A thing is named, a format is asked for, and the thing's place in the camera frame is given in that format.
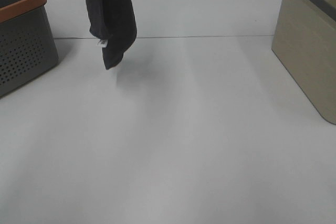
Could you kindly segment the dark grey towel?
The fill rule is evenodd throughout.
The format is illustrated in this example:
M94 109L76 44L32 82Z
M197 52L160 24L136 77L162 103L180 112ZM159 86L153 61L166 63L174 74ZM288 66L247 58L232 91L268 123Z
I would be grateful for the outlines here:
M137 37L137 25L131 0L85 0L90 33L106 40L102 49L107 70L116 67Z

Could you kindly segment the grey basket with orange rim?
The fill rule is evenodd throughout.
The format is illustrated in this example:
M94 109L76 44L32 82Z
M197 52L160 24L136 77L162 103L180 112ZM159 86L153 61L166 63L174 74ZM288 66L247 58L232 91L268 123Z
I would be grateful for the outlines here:
M1 96L58 64L47 0L1 0Z

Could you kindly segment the beige bin with grey rim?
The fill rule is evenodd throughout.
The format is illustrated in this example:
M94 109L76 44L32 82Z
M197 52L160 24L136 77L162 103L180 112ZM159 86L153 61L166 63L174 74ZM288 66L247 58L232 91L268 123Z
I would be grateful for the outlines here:
M271 49L320 116L335 124L335 0L282 0Z

